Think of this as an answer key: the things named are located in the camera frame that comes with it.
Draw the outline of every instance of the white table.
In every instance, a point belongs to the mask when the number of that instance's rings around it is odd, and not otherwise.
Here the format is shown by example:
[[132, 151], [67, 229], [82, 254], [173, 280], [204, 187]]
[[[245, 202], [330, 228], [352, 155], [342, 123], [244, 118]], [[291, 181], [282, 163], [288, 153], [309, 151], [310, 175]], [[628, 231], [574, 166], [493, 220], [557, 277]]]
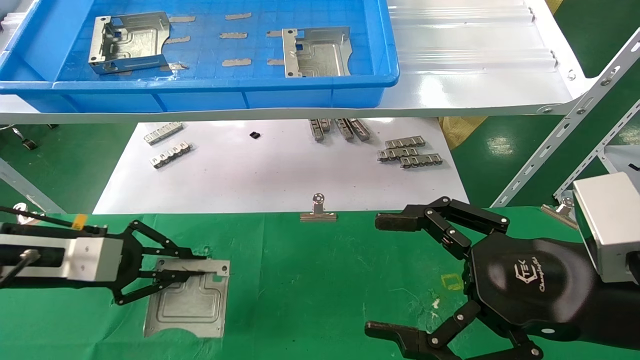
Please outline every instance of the white table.
[[[94, 214], [256, 213], [310, 211], [313, 194], [327, 211], [402, 209], [441, 196], [468, 201], [435, 118], [362, 119], [367, 143], [345, 141], [335, 128], [316, 143], [308, 120], [189, 122], [149, 146], [143, 137], [163, 123], [141, 123], [104, 189]], [[254, 140], [252, 131], [262, 136]], [[402, 169], [378, 163], [384, 141], [422, 135], [423, 154], [443, 165]], [[149, 159], [187, 141], [193, 152], [158, 170]]]

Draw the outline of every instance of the green cloth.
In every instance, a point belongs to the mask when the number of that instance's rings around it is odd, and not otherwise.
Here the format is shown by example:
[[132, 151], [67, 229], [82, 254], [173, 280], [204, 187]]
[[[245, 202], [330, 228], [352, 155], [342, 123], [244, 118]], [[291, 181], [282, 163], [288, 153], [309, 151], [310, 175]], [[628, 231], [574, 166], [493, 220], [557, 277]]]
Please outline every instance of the green cloth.
[[[511, 219], [513, 237], [580, 241], [536, 208], [496, 211]], [[119, 233], [135, 218], [179, 246], [231, 260], [224, 338], [178, 329], [144, 338], [147, 300], [116, 306], [106, 289], [7, 289], [0, 291], [0, 359], [401, 359], [396, 344], [364, 335], [366, 320], [433, 330], [465, 301], [462, 262], [424, 232], [377, 231], [373, 212], [340, 213], [336, 223], [273, 213], [91, 216], [89, 224]], [[147, 257], [151, 267], [154, 257]], [[638, 358], [630, 350], [533, 340], [547, 360]], [[451, 345], [462, 358], [508, 347], [479, 321]]]

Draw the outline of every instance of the blue plastic crate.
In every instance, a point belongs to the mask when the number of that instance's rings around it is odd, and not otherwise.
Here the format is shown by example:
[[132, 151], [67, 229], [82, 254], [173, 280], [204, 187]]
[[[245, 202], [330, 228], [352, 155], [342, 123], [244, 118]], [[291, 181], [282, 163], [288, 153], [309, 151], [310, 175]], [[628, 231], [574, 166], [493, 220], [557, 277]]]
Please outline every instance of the blue plastic crate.
[[[96, 17], [145, 12], [195, 16], [171, 25], [169, 63], [187, 70], [96, 75], [88, 64]], [[252, 13], [246, 19], [225, 15]], [[36, 0], [26, 24], [0, 55], [0, 94], [16, 94], [41, 112], [154, 113], [246, 108], [370, 108], [397, 83], [396, 45], [386, 0]], [[282, 28], [349, 26], [351, 76], [285, 78]], [[247, 32], [246, 39], [220, 33]], [[252, 64], [223, 67], [223, 60]]]

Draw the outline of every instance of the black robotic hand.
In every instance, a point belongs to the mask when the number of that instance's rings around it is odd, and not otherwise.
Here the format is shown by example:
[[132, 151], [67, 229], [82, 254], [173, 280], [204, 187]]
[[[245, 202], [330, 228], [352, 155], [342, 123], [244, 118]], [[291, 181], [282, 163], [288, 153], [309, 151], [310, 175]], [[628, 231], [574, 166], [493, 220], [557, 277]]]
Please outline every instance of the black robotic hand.
[[[448, 220], [487, 236], [472, 245]], [[640, 287], [602, 282], [581, 243], [510, 238], [506, 217], [447, 197], [380, 213], [375, 224], [388, 231], [425, 230], [465, 262], [468, 302], [433, 334], [366, 323], [366, 335], [395, 341], [407, 359], [460, 359], [447, 345], [476, 318], [514, 347], [473, 360], [541, 359], [542, 349], [527, 335], [640, 350]]]

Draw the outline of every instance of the green floor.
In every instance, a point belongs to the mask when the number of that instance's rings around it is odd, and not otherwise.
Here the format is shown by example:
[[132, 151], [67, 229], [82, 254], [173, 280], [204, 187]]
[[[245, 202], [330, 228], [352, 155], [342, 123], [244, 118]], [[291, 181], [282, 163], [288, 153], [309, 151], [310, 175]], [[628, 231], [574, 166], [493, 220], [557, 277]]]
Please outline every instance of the green floor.
[[[556, 19], [585, 74], [594, 77], [640, 26], [638, 13], [638, 0], [564, 0]], [[511, 205], [550, 202], [557, 186], [639, 97], [640, 63], [637, 63], [549, 158]], [[478, 206], [489, 206], [559, 120], [557, 116], [487, 119], [452, 152], [470, 201]], [[640, 119], [637, 120], [629, 124], [614, 143], [640, 143]], [[26, 151], [16, 137], [3, 131], [0, 133], [0, 158], [68, 212], [90, 213], [134, 124], [64, 125], [53, 131], [46, 126], [21, 126], [20, 129], [38, 142], [40, 148]], [[585, 174], [603, 174], [604, 171], [596, 162]], [[0, 183], [0, 204], [13, 205], [23, 200], [12, 188]], [[0, 215], [0, 221], [11, 219]]]

